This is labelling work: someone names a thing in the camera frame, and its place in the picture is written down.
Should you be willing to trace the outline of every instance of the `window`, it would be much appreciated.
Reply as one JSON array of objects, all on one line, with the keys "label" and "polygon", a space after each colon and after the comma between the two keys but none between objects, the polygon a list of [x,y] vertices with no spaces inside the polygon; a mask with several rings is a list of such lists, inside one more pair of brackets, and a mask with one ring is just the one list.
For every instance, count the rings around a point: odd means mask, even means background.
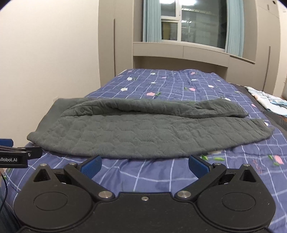
[{"label": "window", "polygon": [[226,0],[160,0],[162,39],[225,48]]}]

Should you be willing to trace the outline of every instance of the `gray blanket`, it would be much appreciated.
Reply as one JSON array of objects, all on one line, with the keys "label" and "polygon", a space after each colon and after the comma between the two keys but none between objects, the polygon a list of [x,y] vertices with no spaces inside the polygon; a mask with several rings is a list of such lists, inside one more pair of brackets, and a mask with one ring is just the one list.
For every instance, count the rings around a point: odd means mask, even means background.
[{"label": "gray blanket", "polygon": [[46,150],[103,158],[176,158],[271,136],[224,99],[202,102],[58,99],[27,139]]}]

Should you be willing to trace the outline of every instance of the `bed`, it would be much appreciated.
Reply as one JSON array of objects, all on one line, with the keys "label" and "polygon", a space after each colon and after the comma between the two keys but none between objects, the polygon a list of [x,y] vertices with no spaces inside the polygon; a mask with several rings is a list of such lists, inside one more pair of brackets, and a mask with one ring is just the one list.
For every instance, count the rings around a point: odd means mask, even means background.
[{"label": "bed", "polygon": [[[215,73],[199,70],[182,71],[131,69],[123,71],[104,87],[87,95],[94,98],[149,98],[160,100],[202,101],[225,98],[241,105],[249,118],[261,118],[269,127],[270,121],[234,85],[227,83]],[[215,157],[223,159],[228,168],[251,164],[257,171],[276,203],[276,213],[270,224],[275,233],[287,232],[287,141],[277,127],[270,139],[227,150],[211,152],[210,163]],[[279,155],[284,165],[276,166],[269,155]],[[30,160],[27,169],[10,169],[5,172],[8,182],[7,206],[13,210],[14,201],[27,179],[41,163],[51,168],[62,168],[69,162],[81,163],[86,158],[43,151],[40,159]],[[101,171],[94,181],[116,195],[121,192],[166,192],[175,194],[197,178],[188,168],[188,158],[157,160],[103,159]]]}]

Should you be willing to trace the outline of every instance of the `window pane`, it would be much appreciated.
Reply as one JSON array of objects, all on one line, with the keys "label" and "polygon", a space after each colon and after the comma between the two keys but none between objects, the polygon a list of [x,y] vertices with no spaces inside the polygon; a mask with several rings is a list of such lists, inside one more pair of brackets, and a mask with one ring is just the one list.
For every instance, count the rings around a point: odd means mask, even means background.
[{"label": "window pane", "polygon": [[162,39],[177,40],[177,23],[162,22]]},{"label": "window pane", "polygon": [[160,0],[161,14],[175,17],[175,0]]},{"label": "window pane", "polygon": [[226,0],[181,0],[182,41],[225,48]]}]

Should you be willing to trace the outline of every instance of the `green leaf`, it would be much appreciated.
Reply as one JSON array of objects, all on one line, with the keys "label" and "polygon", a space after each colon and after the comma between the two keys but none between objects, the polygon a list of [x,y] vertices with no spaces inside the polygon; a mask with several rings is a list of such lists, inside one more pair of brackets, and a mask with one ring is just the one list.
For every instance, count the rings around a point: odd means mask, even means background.
[{"label": "green leaf", "polygon": [[205,156],[205,155],[202,155],[201,158],[202,158],[203,160],[205,160],[205,161],[208,160],[207,156]]},{"label": "green leaf", "polygon": [[218,161],[225,161],[225,159],[224,159],[224,158],[221,158],[221,157],[214,157],[213,159],[214,159],[214,160],[218,160]]}]

